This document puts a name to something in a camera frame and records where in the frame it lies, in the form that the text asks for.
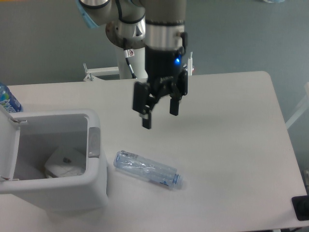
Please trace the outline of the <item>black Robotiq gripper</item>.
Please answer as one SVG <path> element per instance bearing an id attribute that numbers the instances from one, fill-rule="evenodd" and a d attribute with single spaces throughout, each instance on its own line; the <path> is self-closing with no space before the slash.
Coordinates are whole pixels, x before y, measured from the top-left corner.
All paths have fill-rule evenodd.
<path id="1" fill-rule="evenodd" d="M 177 116 L 182 96 L 188 93 L 188 71 L 182 69 L 184 48 L 162 51 L 145 48 L 147 83 L 135 82 L 132 109 L 140 114 L 142 126 L 152 126 L 152 110 L 158 96 L 170 95 L 169 113 Z"/>

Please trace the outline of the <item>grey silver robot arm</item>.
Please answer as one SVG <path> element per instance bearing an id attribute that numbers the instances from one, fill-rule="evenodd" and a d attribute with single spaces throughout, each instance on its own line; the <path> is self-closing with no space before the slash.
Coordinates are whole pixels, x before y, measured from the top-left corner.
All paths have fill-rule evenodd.
<path id="1" fill-rule="evenodd" d="M 105 26 L 114 45 L 121 79 L 134 79 L 132 108 L 150 129 L 152 111 L 170 96 L 176 116 L 188 92 L 188 71 L 182 65 L 187 48 L 184 0 L 78 0 L 89 28 Z"/>

